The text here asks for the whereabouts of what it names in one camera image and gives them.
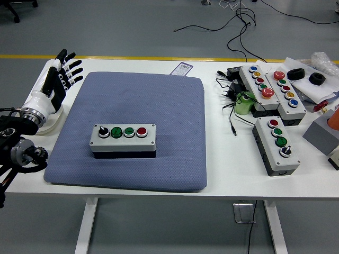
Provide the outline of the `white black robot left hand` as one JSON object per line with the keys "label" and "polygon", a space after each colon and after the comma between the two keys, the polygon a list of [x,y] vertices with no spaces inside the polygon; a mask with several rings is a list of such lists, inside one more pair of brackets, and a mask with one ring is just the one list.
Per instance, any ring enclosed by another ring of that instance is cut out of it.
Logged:
{"label": "white black robot left hand", "polygon": [[34,115],[46,120],[49,115],[56,113],[66,97],[66,92],[83,79],[80,73],[83,68],[81,60],[69,63],[76,53],[67,53],[62,49],[50,67],[38,79],[31,92],[31,98],[20,111],[21,116]]}

